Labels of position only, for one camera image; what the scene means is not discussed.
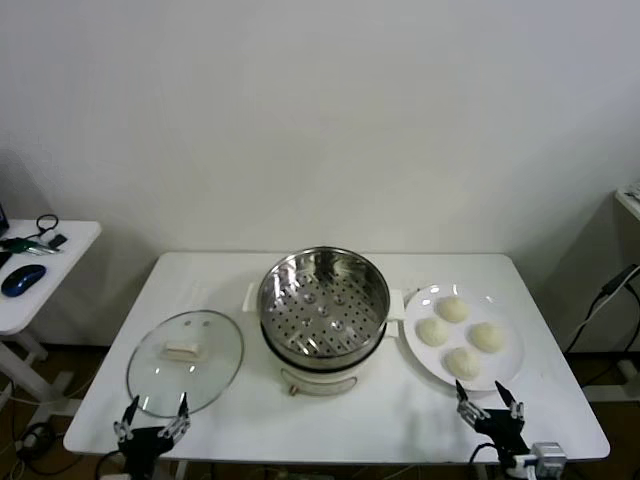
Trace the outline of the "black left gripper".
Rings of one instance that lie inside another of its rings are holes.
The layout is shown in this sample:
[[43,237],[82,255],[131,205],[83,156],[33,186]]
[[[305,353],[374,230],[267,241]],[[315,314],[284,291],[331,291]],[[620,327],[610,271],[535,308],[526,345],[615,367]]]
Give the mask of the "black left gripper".
[[190,428],[188,396],[183,392],[177,416],[164,428],[146,427],[132,430],[131,425],[139,405],[136,395],[125,409],[120,421],[113,424],[119,452],[124,456],[124,471],[133,480],[151,479],[158,458],[174,447],[174,440],[180,440]]

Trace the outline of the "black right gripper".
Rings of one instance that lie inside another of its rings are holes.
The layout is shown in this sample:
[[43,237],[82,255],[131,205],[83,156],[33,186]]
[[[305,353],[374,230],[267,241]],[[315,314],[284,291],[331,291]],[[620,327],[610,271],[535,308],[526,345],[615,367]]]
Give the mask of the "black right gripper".
[[524,404],[517,402],[511,391],[499,381],[496,389],[508,410],[484,410],[475,405],[466,390],[456,380],[457,412],[477,433],[488,436],[495,446],[501,464],[514,464],[514,457],[528,454],[530,449],[522,438],[524,428]]

